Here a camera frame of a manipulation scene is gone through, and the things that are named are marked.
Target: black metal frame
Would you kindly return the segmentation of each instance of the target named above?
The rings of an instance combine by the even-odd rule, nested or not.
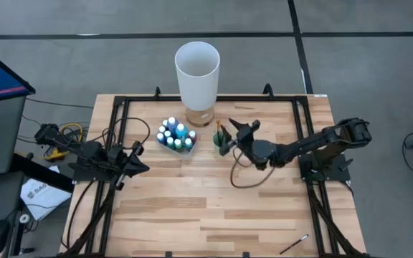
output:
[[[106,140],[106,148],[109,149],[112,144],[112,137],[113,137],[113,132],[114,128],[113,126],[115,125],[115,122],[117,120],[117,114],[118,110],[120,107],[123,108],[122,111],[122,118],[126,118],[128,116],[128,109],[130,108],[130,103],[131,102],[142,102],[142,101],[181,101],[180,96],[162,96],[160,95],[161,91],[157,87],[156,88],[156,93],[154,96],[116,96],[113,101],[113,111],[110,116],[110,130],[108,131],[107,134],[107,140]],[[294,115],[294,120],[295,120],[295,127],[296,127],[296,132],[298,134],[298,139],[304,138],[303,135],[303,126],[300,120],[300,113],[299,113],[299,105],[302,105],[304,115],[305,115],[305,120],[307,124],[307,129],[308,129],[308,134],[314,134],[314,129],[313,129],[313,124],[312,124],[312,119],[310,116],[310,108],[308,106],[308,99],[304,95],[284,95],[284,96],[275,96],[273,94],[272,87],[270,84],[266,84],[264,87],[264,91],[262,93],[263,95],[259,96],[218,96],[217,101],[247,101],[247,102],[290,102],[292,107],[293,107],[293,115]],[[123,119],[122,123],[120,124],[119,131],[116,135],[118,138],[118,144],[123,144],[123,139],[125,135],[125,129],[126,129],[126,120]],[[310,213],[312,216],[313,220],[313,227],[314,227],[314,232],[315,232],[315,239],[316,239],[316,245],[317,245],[317,250],[318,250],[318,255],[320,257],[328,257],[329,255],[337,255],[339,254],[339,249],[338,249],[338,243],[345,249],[347,254],[350,255],[361,255],[358,251],[356,251],[350,243],[346,240],[346,238],[342,235],[340,230],[337,228],[335,223],[332,220],[332,215],[331,215],[331,209],[329,206],[329,200],[328,200],[328,192],[326,190],[326,185],[324,181],[319,181],[318,182],[318,187],[319,191],[321,194],[321,201],[318,200],[316,194],[315,194],[315,189],[313,187],[312,181],[305,181],[306,186],[307,186],[307,192],[308,192],[308,198],[309,198],[309,203],[310,203]],[[94,213],[92,214],[92,217],[96,215],[98,212],[98,209],[100,208],[101,204],[101,197],[103,194],[103,187],[104,187],[105,182],[100,181],[98,183],[98,189],[96,191],[95,195],[95,203],[93,207]],[[111,193],[112,196],[111,202],[114,199],[114,192]],[[103,222],[103,228],[102,228],[102,235],[101,235],[101,240],[100,240],[100,248],[99,248],[99,253],[104,254],[106,251],[106,245],[108,241],[108,234],[109,234],[109,228],[110,228],[110,218],[111,218],[111,213],[112,213],[112,206],[105,212],[105,218]],[[331,243],[331,253],[327,253],[325,251],[324,243],[323,243],[323,236],[321,233],[321,224],[318,218],[318,215],[322,217],[324,222],[326,223],[328,227],[328,233],[329,233],[329,239]],[[88,239],[85,247],[85,253],[90,254],[92,252],[92,246],[93,246],[93,234],[92,236]]]

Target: gray carpet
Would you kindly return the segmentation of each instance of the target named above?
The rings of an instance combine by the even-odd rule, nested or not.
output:
[[[413,31],[413,1],[297,0],[302,32]],[[281,0],[0,0],[0,34],[282,31],[292,24]],[[174,53],[197,39],[0,40],[0,59],[29,81],[38,100],[93,105],[98,93],[177,92]],[[198,39],[221,54],[220,92],[303,93],[293,38]],[[413,257],[413,173],[401,155],[413,132],[413,37],[305,38],[315,93],[328,94],[335,120],[371,122],[373,141],[350,150],[355,203],[368,252]],[[28,102],[24,114],[39,122],[90,120],[91,110]],[[21,135],[37,125],[22,121]],[[44,150],[17,143],[21,152]],[[413,166],[413,151],[407,152]],[[24,237],[53,255],[67,209],[41,221]]]

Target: wooden tabletop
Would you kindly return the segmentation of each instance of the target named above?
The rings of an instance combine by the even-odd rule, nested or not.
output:
[[[98,137],[108,127],[114,95],[98,95],[87,138]],[[333,125],[327,97],[308,96],[315,131]],[[293,109],[288,102],[217,102],[216,117],[227,129],[236,130],[227,118],[241,123],[261,122],[255,138],[276,143],[297,140]],[[149,172],[125,179],[125,187],[115,195],[107,256],[241,256],[280,257],[284,248],[309,234],[308,239],[283,256],[317,255],[312,219],[305,183],[300,179],[297,159],[277,168],[263,185],[251,189],[233,188],[229,182],[234,163],[232,154],[221,157],[212,143],[215,123],[193,128],[184,116],[181,102],[132,102],[128,116],[144,119],[151,127],[151,137],[144,144],[141,160]],[[162,120],[174,116],[189,130],[201,135],[192,157],[183,160],[155,142],[155,132]],[[307,135],[302,107],[300,116]],[[147,129],[137,120],[129,120],[124,146],[143,140]],[[267,171],[237,167],[235,182],[246,185],[260,181]],[[87,183],[79,183],[72,196],[68,221],[79,195]],[[333,219],[352,245],[365,252],[353,198],[338,182],[327,182]],[[87,226],[95,198],[96,184],[85,194],[72,227],[75,240]],[[328,238],[324,230],[326,251]],[[95,234],[98,250],[101,224]]]

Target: small plastic bottle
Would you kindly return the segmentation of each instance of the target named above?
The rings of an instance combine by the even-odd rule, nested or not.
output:
[[[165,135],[165,139],[168,139],[168,137],[171,137],[171,132],[169,130],[165,131],[165,133],[163,133]]]
[[[197,141],[197,134],[194,131],[190,131],[188,137],[192,140],[192,145],[195,144]]]
[[[178,120],[174,117],[168,119],[168,129],[172,135],[176,135],[176,126],[178,126]]]
[[[162,126],[165,127],[165,129],[168,130],[168,120],[164,120],[164,121],[162,122]]]
[[[183,151],[183,143],[181,142],[181,140],[179,139],[175,140],[175,149],[176,151],[179,151],[179,152]]]
[[[191,149],[192,149],[192,140],[190,138],[187,138],[184,141],[184,147],[186,147],[187,151],[191,151]]]
[[[172,137],[168,137],[166,139],[166,146],[169,147],[170,149],[174,150],[175,149],[175,143]]]
[[[158,133],[157,134],[157,141],[158,141],[158,143],[165,145],[165,137],[163,136],[163,133]]]
[[[187,137],[187,128],[183,124],[178,124],[176,126],[176,137],[180,140],[186,140]]]

